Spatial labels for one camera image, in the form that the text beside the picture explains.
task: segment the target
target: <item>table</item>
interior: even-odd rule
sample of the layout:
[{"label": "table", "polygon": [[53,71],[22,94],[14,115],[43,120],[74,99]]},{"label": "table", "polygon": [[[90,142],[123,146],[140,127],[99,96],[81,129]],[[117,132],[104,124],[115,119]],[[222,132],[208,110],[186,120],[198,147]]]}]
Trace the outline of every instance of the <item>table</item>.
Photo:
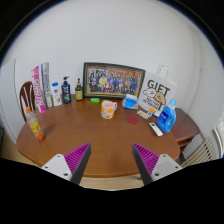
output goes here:
[{"label": "table", "polygon": [[176,108],[175,111],[176,122],[170,131],[173,133],[179,144],[180,151],[183,152],[192,139],[200,133],[200,130],[194,121],[181,108]]},{"label": "table", "polygon": [[[51,107],[40,114],[35,114],[42,128],[45,139],[35,139],[27,123],[21,129],[17,138],[18,151],[42,166],[55,154],[67,154],[82,145],[91,143],[91,155],[84,175],[86,177],[119,177],[138,174],[139,170],[132,155],[132,143],[139,144],[157,154],[168,154],[176,160],[180,154],[180,147],[174,137],[164,133],[158,137],[148,120],[139,117],[136,110],[122,107],[118,103],[112,119],[101,117],[101,102],[90,103],[90,98],[76,101],[72,94],[70,104]],[[127,121],[128,116],[136,116],[138,124]]]}]

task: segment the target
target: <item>bottle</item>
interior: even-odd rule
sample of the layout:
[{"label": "bottle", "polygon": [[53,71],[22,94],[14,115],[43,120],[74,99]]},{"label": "bottle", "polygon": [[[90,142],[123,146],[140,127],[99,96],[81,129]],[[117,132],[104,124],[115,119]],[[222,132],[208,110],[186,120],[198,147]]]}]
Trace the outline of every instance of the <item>bottle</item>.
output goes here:
[{"label": "bottle", "polygon": [[163,111],[156,120],[156,123],[159,128],[165,133],[170,131],[176,121],[175,107],[176,100],[171,99],[169,104],[163,108]]},{"label": "bottle", "polygon": [[30,107],[27,107],[25,111],[27,114],[27,123],[30,126],[31,130],[33,131],[36,139],[43,140],[44,133],[38,124],[35,114],[30,110]]},{"label": "bottle", "polygon": [[69,76],[64,77],[64,84],[61,86],[63,103],[71,103],[70,84],[67,82]]},{"label": "bottle", "polygon": [[75,98],[76,100],[82,100],[83,99],[83,88],[80,83],[80,79],[78,79],[77,86],[75,88]]},{"label": "bottle", "polygon": [[61,105],[62,104],[61,96],[60,96],[59,86],[58,86],[57,82],[52,83],[51,93],[52,93],[52,96],[53,96],[54,106]]}]

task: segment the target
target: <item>group photo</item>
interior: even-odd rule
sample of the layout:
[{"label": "group photo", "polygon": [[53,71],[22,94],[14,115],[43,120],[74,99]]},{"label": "group photo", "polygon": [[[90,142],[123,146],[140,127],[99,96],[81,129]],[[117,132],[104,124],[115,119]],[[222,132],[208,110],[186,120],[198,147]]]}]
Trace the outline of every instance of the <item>group photo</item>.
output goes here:
[{"label": "group photo", "polygon": [[143,71],[122,68],[88,67],[87,94],[111,94],[138,96]]}]

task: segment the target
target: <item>framed picture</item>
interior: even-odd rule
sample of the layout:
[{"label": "framed picture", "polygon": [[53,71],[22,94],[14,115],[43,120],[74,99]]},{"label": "framed picture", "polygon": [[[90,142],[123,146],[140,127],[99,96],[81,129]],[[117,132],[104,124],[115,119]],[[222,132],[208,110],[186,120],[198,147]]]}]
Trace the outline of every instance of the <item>framed picture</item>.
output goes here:
[{"label": "framed picture", "polygon": [[92,98],[139,97],[145,70],[123,65],[84,63],[83,95]]}]

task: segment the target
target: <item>white gift bag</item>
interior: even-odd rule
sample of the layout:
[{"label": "white gift bag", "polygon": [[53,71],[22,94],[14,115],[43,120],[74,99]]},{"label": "white gift bag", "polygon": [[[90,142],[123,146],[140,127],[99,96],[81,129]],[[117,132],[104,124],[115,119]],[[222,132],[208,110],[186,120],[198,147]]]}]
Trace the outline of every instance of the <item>white gift bag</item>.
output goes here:
[{"label": "white gift bag", "polygon": [[[166,67],[166,78],[160,76],[162,67]],[[155,116],[159,116],[163,107],[169,103],[174,97],[177,84],[169,80],[168,66],[160,65],[156,74],[146,71],[144,82],[142,84],[139,95],[139,105],[148,110],[149,108],[156,109]]]}]

